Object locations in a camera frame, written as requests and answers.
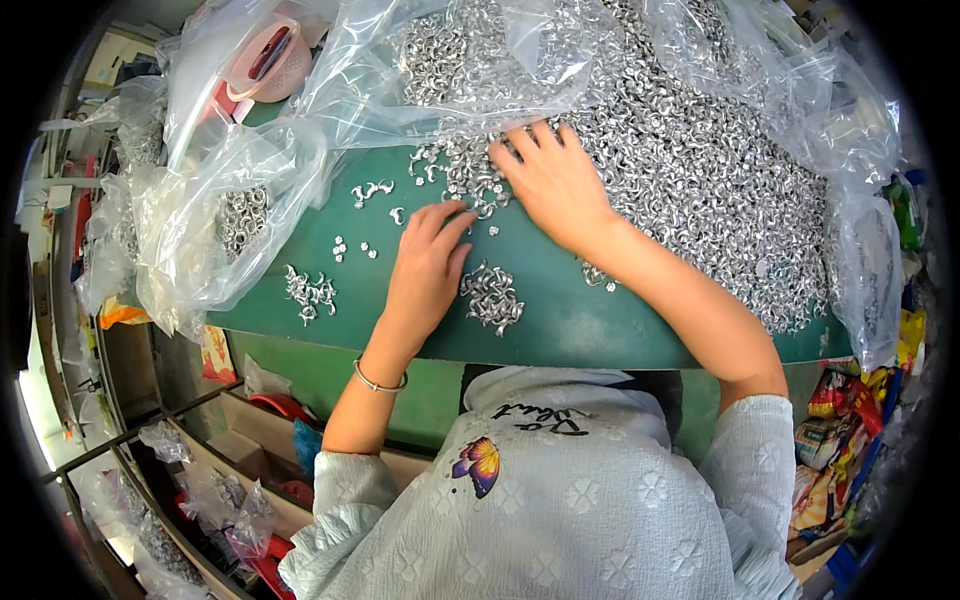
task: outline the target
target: sleeve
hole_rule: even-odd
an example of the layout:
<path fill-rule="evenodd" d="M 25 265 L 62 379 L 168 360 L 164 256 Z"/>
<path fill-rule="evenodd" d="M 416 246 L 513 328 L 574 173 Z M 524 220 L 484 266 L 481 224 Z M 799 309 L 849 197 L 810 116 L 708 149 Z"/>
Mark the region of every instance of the sleeve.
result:
<path fill-rule="evenodd" d="M 294 595 L 302 600 L 323 593 L 394 500 L 394 479 L 379 457 L 317 454 L 313 523 L 293 535 L 296 547 L 278 568 Z"/>
<path fill-rule="evenodd" d="M 741 599 L 802 594 L 783 559 L 795 471 L 793 406 L 785 397 L 745 397 L 717 420 L 700 472 L 723 517 Z"/>
<path fill-rule="evenodd" d="M 749 396 L 717 420 L 700 472 L 717 506 L 750 524 L 756 542 L 786 553 L 796 461 L 793 406 L 782 396 Z"/>

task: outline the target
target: blue plastic bag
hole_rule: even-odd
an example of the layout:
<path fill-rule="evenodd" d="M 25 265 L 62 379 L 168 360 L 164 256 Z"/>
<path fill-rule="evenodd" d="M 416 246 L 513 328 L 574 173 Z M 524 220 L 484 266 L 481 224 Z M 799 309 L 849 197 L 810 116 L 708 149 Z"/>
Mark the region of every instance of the blue plastic bag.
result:
<path fill-rule="evenodd" d="M 313 461 L 320 453 L 320 434 L 300 419 L 294 419 L 294 448 L 297 462 L 307 477 L 313 479 Z"/>

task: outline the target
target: hand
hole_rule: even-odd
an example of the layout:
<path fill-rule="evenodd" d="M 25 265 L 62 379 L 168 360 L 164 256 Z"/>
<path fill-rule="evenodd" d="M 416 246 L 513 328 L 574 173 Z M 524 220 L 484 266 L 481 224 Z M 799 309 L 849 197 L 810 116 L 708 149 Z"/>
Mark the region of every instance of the hand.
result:
<path fill-rule="evenodd" d="M 457 296 L 464 262 L 473 248 L 472 244 L 457 246 L 476 219 L 475 212 L 464 212 L 466 208 L 463 202 L 447 201 L 410 216 L 400 236 L 387 305 L 372 341 L 382 340 L 413 358 L 440 324 Z M 444 220 L 458 212 L 463 214 L 445 226 Z"/>
<path fill-rule="evenodd" d="M 507 132 L 523 162 L 499 143 L 491 144 L 490 158 L 530 219 L 561 247 L 590 260 L 597 239 L 623 219 L 611 208 L 593 161 L 569 126 L 557 129 L 563 145 L 543 121 L 530 129 L 536 142 L 523 128 Z"/>

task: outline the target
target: woman's right hand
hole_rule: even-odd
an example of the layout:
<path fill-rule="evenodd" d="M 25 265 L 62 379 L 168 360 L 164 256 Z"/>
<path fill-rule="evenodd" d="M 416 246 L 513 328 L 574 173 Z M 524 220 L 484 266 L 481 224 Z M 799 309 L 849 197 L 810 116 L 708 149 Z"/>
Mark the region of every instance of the woman's right hand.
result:
<path fill-rule="evenodd" d="M 557 129 L 563 144 L 543 121 L 530 129 L 536 141 L 523 128 L 507 132 L 522 162 L 499 143 L 491 144 L 490 158 L 530 219 L 561 247 L 591 260 L 597 240 L 625 221 L 610 206 L 593 161 L 573 129 L 567 125 Z"/>

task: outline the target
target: woman's left hand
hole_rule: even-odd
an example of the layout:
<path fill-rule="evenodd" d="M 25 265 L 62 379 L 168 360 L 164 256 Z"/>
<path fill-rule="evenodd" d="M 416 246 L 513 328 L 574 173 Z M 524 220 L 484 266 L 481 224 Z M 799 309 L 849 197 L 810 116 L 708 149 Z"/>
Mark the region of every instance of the woman's left hand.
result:
<path fill-rule="evenodd" d="M 410 216 L 400 237 L 387 305 L 375 333 L 382 333 L 409 358 L 420 351 L 457 296 L 464 262 L 473 248 L 457 246 L 476 219 L 476 213 L 466 209 L 466 203 L 454 201 L 425 206 Z M 463 214 L 444 225 L 458 212 Z"/>

